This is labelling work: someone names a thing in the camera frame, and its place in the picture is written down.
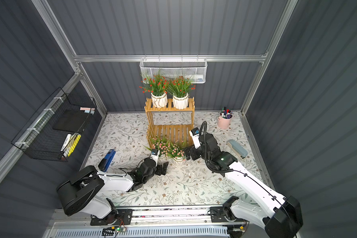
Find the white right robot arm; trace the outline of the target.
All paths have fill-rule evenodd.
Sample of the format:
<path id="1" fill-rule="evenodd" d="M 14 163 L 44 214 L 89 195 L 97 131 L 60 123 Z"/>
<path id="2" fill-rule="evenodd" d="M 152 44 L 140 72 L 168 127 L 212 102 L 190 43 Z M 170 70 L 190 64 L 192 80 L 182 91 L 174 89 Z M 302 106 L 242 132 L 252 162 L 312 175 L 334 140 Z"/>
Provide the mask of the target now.
<path id="1" fill-rule="evenodd" d="M 253 206 L 231 196 L 221 211 L 211 209 L 213 220 L 234 222 L 240 219 L 260 226 L 271 238 L 296 237 L 303 226 L 301 207 L 296 198 L 285 197 L 258 180 L 235 156 L 221 151 L 212 134 L 201 133 L 197 128 L 189 134 L 194 145 L 185 150 L 186 156 L 193 160 L 204 159 L 211 172 L 238 185 L 257 203 Z"/>

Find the red flower pot two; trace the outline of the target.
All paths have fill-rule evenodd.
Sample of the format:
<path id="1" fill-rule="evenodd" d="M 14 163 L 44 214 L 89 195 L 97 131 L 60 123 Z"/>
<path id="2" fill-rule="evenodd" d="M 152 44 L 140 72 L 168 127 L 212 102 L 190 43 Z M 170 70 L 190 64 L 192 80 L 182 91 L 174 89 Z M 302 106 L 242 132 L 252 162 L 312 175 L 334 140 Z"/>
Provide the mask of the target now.
<path id="1" fill-rule="evenodd" d="M 168 103 L 166 85 L 168 81 L 165 76 L 158 71 L 152 76 L 141 73 L 142 85 L 139 87 L 143 93 L 150 93 L 152 104 L 156 108 L 164 108 Z"/>

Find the pink flower pot one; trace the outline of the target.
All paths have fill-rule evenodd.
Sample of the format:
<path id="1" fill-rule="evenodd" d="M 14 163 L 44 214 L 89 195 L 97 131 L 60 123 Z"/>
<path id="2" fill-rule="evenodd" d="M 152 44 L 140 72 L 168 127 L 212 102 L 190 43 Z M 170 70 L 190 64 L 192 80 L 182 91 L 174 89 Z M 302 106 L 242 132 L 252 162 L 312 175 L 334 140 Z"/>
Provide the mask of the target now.
<path id="1" fill-rule="evenodd" d="M 157 149 L 160 151 L 159 158 L 172 158 L 172 144 L 166 137 L 154 137 L 151 139 L 152 145 L 145 147 L 148 150 Z"/>

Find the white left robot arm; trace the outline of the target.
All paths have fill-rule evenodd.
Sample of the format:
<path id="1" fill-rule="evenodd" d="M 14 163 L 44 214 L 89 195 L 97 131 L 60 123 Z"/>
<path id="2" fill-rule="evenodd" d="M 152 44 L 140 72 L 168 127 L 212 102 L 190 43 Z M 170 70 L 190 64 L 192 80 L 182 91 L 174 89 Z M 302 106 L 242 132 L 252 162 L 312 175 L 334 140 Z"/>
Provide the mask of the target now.
<path id="1" fill-rule="evenodd" d="M 169 162 L 158 164 L 158 157 L 145 158 L 139 167 L 120 174 L 101 173 L 94 166 L 87 166 L 75 176 L 57 187 L 57 194 L 65 215 L 78 212 L 106 222 L 115 222 L 119 213 L 109 198 L 101 198 L 98 193 L 110 190 L 133 192 L 143 187 L 154 175 L 165 175 Z"/>

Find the pink flower pot two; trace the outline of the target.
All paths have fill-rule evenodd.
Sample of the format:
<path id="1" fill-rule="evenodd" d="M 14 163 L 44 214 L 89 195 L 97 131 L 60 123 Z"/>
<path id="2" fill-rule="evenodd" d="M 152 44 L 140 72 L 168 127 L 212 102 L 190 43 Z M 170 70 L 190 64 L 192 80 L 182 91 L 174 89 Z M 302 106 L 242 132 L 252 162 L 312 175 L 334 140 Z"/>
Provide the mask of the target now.
<path id="1" fill-rule="evenodd" d="M 185 149 L 187 148 L 187 141 L 168 142 L 167 157 L 172 160 L 175 166 L 183 166 L 186 161 Z"/>

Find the red flower pot one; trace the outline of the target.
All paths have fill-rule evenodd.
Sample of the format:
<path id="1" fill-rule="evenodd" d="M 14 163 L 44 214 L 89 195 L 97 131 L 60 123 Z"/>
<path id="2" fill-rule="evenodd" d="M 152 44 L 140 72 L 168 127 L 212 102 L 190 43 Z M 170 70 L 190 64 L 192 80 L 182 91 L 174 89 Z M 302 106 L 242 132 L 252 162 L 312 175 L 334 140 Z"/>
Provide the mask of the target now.
<path id="1" fill-rule="evenodd" d="M 166 83 L 167 92 L 173 96 L 174 107 L 183 110 L 189 103 L 189 92 L 195 89 L 192 77 L 176 76 Z"/>

